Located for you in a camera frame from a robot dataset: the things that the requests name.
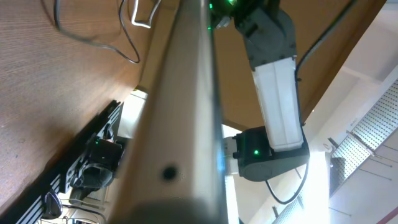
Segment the black smartphone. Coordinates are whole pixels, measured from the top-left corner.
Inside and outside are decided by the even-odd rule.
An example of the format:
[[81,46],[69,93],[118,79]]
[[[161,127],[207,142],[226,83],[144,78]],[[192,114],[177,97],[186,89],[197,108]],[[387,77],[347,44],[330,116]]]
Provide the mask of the black smartphone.
[[109,223],[227,223],[218,78],[208,1],[182,1],[121,161]]

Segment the black aluminium rail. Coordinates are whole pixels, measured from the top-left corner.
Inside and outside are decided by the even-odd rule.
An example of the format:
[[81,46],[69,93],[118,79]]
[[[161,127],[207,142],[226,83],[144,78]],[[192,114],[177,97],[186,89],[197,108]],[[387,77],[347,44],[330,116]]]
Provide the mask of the black aluminium rail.
[[124,144],[114,139],[123,103],[113,100],[76,136],[57,162],[24,191],[1,216],[1,223],[37,223],[62,216],[59,193],[72,187],[100,189],[116,175]]

